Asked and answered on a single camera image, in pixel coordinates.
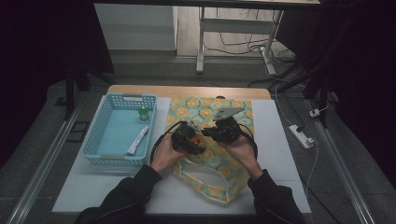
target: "yellow floral fabric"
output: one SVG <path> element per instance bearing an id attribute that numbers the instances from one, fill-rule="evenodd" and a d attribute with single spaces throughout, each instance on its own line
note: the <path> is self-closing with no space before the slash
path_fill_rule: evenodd
<path id="1" fill-rule="evenodd" d="M 236 121 L 246 125 L 253 133 L 253 113 L 250 101 L 225 100 L 214 98 L 197 98 L 190 96 L 172 97 L 166 119 L 166 130 L 180 120 L 192 120 L 202 127 L 213 127 L 215 121 L 213 117 L 220 108 L 242 107 L 243 111 L 233 115 Z M 245 187 L 249 176 L 245 168 L 235 161 L 228 152 L 220 147 L 210 137 L 204 137 L 206 150 L 197 156 L 190 155 L 180 159 L 173 167 L 172 173 L 190 184 L 195 190 L 205 195 L 207 198 L 228 203 Z M 215 172 L 227 183 L 224 188 L 216 184 L 208 184 L 204 179 L 190 174 L 187 166 L 194 166 L 198 169 Z"/>

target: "black sleeve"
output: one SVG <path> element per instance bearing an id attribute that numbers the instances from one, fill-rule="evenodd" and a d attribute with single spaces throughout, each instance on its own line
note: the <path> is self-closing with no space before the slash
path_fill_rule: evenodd
<path id="1" fill-rule="evenodd" d="M 161 179 L 150 166 L 143 165 L 134 178 L 122 179 L 107 194 L 100 207 L 81 212 L 75 223 L 139 223 L 145 213 L 144 205 L 149 201 L 154 185 Z"/>
<path id="2" fill-rule="evenodd" d="M 247 182 L 254 196 L 254 207 L 263 223 L 305 223 L 291 189 L 278 186 L 266 170 L 256 181 Z"/>

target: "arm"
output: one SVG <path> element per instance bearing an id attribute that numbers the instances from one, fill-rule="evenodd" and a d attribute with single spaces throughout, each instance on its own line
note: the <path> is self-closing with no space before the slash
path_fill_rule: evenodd
<path id="1" fill-rule="evenodd" d="M 162 179 L 160 173 L 183 156 L 172 149 L 170 136 L 165 136 L 150 166 L 143 165 L 134 178 L 122 179 L 100 207 L 85 209 L 75 223 L 141 223 L 145 203 L 149 201 L 154 185 Z"/>
<path id="2" fill-rule="evenodd" d="M 260 167 L 246 137 L 241 135 L 231 144 L 219 145 L 247 169 L 250 175 L 247 184 L 254 196 L 256 213 L 264 223 L 305 223 L 292 197 L 291 189 L 278 186 L 268 172 Z"/>

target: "white tabletop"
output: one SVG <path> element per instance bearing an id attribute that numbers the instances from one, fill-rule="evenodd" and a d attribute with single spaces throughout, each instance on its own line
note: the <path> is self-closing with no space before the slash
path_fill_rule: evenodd
<path id="1" fill-rule="evenodd" d="M 158 98 L 157 117 L 151 145 L 164 132 L 170 98 Z M 272 100 L 252 100 L 255 141 L 259 148 L 258 161 L 268 170 L 278 185 L 290 187 L 302 213 L 310 213 L 308 202 L 290 147 L 282 128 L 276 105 Z M 87 207 L 99 206 L 106 195 L 125 176 L 133 176 L 137 167 L 98 167 L 78 153 L 52 212 L 79 213 Z M 230 203 L 208 200 L 170 171 L 162 174 L 146 205 L 149 215 L 253 215 L 253 196 L 246 186 Z"/>

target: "blue plastic basket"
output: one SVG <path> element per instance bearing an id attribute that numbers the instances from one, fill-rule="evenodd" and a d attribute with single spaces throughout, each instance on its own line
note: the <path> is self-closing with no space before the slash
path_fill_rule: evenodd
<path id="1" fill-rule="evenodd" d="M 148 108 L 148 120 L 139 118 L 138 109 Z M 157 110 L 157 97 L 148 94 L 110 93 L 104 96 L 82 144 L 82 156 L 94 164 L 143 165 Z M 148 133 L 134 155 L 128 148 L 146 126 Z"/>

